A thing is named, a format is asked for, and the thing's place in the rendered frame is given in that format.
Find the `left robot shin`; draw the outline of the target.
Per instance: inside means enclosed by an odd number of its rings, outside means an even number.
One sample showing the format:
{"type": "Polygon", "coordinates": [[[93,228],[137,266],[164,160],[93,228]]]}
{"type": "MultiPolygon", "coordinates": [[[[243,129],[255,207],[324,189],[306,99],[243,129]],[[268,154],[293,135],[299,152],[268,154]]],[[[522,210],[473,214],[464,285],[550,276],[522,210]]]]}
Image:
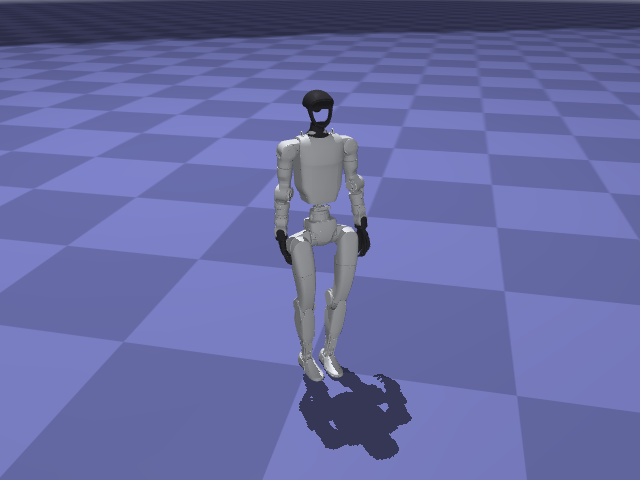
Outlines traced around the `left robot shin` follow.
{"type": "Polygon", "coordinates": [[[337,337],[342,331],[344,319],[346,314],[346,301],[339,301],[336,308],[325,307],[325,346],[324,355],[328,358],[330,355],[334,355],[335,347],[337,344],[337,337]]]}

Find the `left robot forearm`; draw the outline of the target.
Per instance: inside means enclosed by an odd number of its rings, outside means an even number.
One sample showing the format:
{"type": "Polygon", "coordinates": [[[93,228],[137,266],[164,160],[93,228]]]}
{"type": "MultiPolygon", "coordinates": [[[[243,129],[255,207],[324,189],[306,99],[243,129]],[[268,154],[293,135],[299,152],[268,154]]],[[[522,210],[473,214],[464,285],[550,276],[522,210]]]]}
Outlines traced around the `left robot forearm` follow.
{"type": "Polygon", "coordinates": [[[353,221],[356,225],[361,226],[361,218],[366,216],[366,209],[364,205],[364,186],[359,189],[357,192],[349,192],[349,199],[351,200],[353,221]]]}

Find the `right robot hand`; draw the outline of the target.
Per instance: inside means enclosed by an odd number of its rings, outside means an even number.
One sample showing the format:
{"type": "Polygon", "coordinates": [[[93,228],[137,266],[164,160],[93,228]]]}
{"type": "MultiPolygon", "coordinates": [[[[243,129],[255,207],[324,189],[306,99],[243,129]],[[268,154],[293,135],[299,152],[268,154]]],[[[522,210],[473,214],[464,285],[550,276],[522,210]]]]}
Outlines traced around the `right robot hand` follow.
{"type": "Polygon", "coordinates": [[[282,255],[284,255],[284,258],[286,260],[286,262],[290,265],[292,265],[292,258],[291,255],[289,254],[289,252],[286,249],[286,240],[288,238],[288,235],[285,236],[285,233],[283,230],[277,230],[276,232],[276,240],[279,241],[279,246],[280,246],[280,250],[282,255]]]}

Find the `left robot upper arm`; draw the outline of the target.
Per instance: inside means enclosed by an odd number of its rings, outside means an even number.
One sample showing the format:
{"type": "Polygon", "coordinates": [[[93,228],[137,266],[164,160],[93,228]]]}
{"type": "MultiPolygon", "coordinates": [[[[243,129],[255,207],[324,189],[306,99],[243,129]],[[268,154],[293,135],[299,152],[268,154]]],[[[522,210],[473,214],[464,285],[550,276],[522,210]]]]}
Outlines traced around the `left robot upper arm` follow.
{"type": "Polygon", "coordinates": [[[346,188],[351,192],[357,192],[365,184],[364,179],[356,173],[358,168],[358,143],[355,139],[349,136],[340,136],[344,142],[343,168],[346,188]]]}

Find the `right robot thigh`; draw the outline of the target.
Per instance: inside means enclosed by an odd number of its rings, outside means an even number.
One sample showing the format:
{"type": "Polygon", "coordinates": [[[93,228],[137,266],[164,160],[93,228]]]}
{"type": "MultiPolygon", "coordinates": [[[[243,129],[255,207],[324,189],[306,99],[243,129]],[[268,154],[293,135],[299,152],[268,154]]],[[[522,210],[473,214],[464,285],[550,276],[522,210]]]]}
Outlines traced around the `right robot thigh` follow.
{"type": "Polygon", "coordinates": [[[286,240],[286,249],[292,258],[292,271],[297,289],[297,298],[301,311],[315,305],[316,272],[310,232],[300,231],[286,240]]]}

